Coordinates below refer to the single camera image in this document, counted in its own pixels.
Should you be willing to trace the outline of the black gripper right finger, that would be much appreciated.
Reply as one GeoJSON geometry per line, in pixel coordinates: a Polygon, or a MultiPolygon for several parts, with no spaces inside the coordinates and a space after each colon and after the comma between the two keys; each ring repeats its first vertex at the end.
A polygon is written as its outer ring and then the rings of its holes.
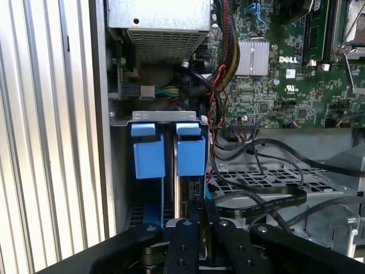
{"type": "Polygon", "coordinates": [[[235,273],[364,273],[363,263],[272,225],[238,228],[213,200],[205,212],[235,273]]]}

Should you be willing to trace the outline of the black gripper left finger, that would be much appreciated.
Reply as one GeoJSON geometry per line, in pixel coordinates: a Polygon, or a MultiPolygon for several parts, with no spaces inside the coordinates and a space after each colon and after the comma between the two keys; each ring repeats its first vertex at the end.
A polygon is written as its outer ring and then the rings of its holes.
{"type": "Polygon", "coordinates": [[[198,273],[202,202],[190,200],[189,206],[188,217],[173,219],[171,227],[137,225],[41,273],[198,273]]]}

